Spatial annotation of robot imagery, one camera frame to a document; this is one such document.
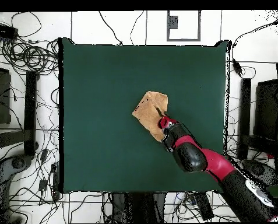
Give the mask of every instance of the wire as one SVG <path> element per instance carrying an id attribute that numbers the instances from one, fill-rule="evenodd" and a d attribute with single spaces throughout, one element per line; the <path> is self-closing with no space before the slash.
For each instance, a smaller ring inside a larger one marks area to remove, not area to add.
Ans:
<path id="1" fill-rule="evenodd" d="M 101 194 L 101 195 L 90 195 L 90 194 L 89 194 L 89 195 L 85 196 L 84 199 L 83 199 L 83 201 L 82 201 L 82 203 L 81 203 L 76 209 L 74 209 L 74 210 L 71 212 L 71 219 L 70 219 L 70 221 L 69 221 L 69 224 L 72 223 L 72 213 L 74 213 L 75 211 L 77 211 L 77 210 L 83 205 L 83 203 L 85 202 L 85 200 L 86 200 L 87 197 L 100 197 L 100 196 L 102 196 L 102 194 Z"/>
<path id="2" fill-rule="evenodd" d="M 243 33 L 243 34 L 241 34 L 240 36 L 238 36 L 238 37 L 236 38 L 235 42 L 233 43 L 233 48 L 232 48 L 232 52 L 231 52 L 232 59 L 234 59 L 234 58 L 233 58 L 233 50 L 234 50 L 234 48 L 235 48 L 236 45 L 237 45 L 237 41 L 238 41 L 242 36 L 244 36 L 244 35 L 246 35 L 246 34 L 253 33 L 253 32 L 255 32 L 255 31 L 259 31 L 259 30 L 261 30 L 261 29 L 263 29 L 263 28 L 269 27 L 269 26 L 271 26 L 271 25 L 276 25 L 276 24 L 278 24 L 278 18 L 277 18 L 274 22 L 272 22 L 272 23 L 262 25 L 262 26 L 260 26 L 260 27 L 257 27 L 257 28 L 255 28 L 255 29 L 253 29 L 252 31 L 248 31 L 248 32 Z"/>
<path id="3" fill-rule="evenodd" d="M 104 24 L 106 24 L 106 25 L 108 26 L 108 28 L 111 29 L 111 31 L 113 32 L 113 34 L 114 34 L 114 36 L 115 36 L 115 39 L 116 39 L 117 41 L 119 41 L 119 45 L 123 45 L 122 41 L 119 40 L 119 39 L 116 37 L 116 34 L 115 34 L 115 32 L 113 31 L 113 29 L 112 29 L 112 28 L 108 25 L 108 23 L 104 20 L 104 18 L 103 18 L 103 16 L 102 16 L 102 14 L 100 13 L 100 11 L 99 11 L 99 15 L 100 15 L 100 17 L 102 18 Z"/>
<path id="4" fill-rule="evenodd" d="M 25 213 L 18 212 L 18 211 L 14 211 L 14 210 L 12 210 L 10 207 L 9 207 L 9 210 L 10 210 L 11 212 L 13 212 L 13 213 L 17 213 L 17 214 L 20 214 L 20 215 L 24 215 L 24 216 L 27 218 L 24 224 L 27 224 L 27 222 L 28 222 L 28 216 L 27 216 Z"/>
<path id="5" fill-rule="evenodd" d="M 14 14 L 14 15 L 11 17 L 11 25 L 12 25 L 12 27 L 14 27 L 14 26 L 13 26 L 13 18 L 14 18 L 15 16 L 20 15 L 20 14 L 23 14 L 23 13 L 28 13 L 28 12 L 19 12 L 19 13 L 17 13 L 17 14 Z M 33 35 L 33 34 L 36 34 L 37 32 L 39 32 L 39 31 L 41 30 L 41 27 L 42 27 L 39 18 L 38 18 L 35 14 L 33 14 L 32 12 L 29 12 L 29 13 L 31 13 L 33 16 L 35 16 L 35 18 L 38 20 L 38 22 L 39 22 L 39 24 L 40 24 L 40 28 L 39 28 L 38 30 L 36 30 L 34 33 L 32 33 L 32 34 L 28 34 L 28 35 L 26 35 L 26 36 L 19 36 L 19 37 L 21 37 L 21 38 L 26 38 L 26 37 L 29 37 L 29 36 L 31 36 L 31 35 Z"/>
<path id="6" fill-rule="evenodd" d="M 137 22 L 138 19 L 143 15 L 144 12 L 145 12 L 145 10 L 143 10 L 143 12 L 142 12 L 142 13 L 139 15 L 139 17 L 136 19 L 135 24 L 133 24 L 132 31 L 133 31 L 133 29 L 134 29 L 135 26 L 136 26 L 136 22 Z"/>

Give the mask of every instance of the black frame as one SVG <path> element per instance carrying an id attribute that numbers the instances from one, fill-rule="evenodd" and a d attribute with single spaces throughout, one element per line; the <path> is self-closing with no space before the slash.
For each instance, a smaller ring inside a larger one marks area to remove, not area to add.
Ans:
<path id="1" fill-rule="evenodd" d="M 0 149 L 24 142 L 24 154 L 34 156 L 36 144 L 36 83 L 40 76 L 37 72 L 27 71 L 24 108 L 24 130 L 0 133 Z"/>
<path id="2" fill-rule="evenodd" d="M 240 114 L 238 120 L 237 158 L 239 160 L 247 159 L 249 147 L 276 156 L 278 154 L 277 141 L 249 134 L 250 113 L 251 79 L 243 78 L 241 81 Z"/>

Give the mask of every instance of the green table surface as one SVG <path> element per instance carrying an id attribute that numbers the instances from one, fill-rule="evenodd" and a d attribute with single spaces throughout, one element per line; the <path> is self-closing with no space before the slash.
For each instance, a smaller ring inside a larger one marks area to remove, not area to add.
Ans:
<path id="1" fill-rule="evenodd" d="M 168 113 L 198 142 L 223 153 L 228 42 L 217 47 L 64 47 L 64 192 L 209 191 L 207 173 L 184 173 L 132 116 L 147 91 L 167 94 Z"/>

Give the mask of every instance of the folded cloth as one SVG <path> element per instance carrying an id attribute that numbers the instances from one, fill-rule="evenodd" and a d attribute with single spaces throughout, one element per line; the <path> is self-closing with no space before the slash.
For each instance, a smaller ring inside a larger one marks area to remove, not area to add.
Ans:
<path id="1" fill-rule="evenodd" d="M 136 109 L 132 112 L 139 122 L 150 131 L 151 135 L 159 142 L 164 138 L 163 131 L 159 128 L 161 116 L 167 111 L 168 96 L 158 92 L 148 91 L 140 101 Z"/>

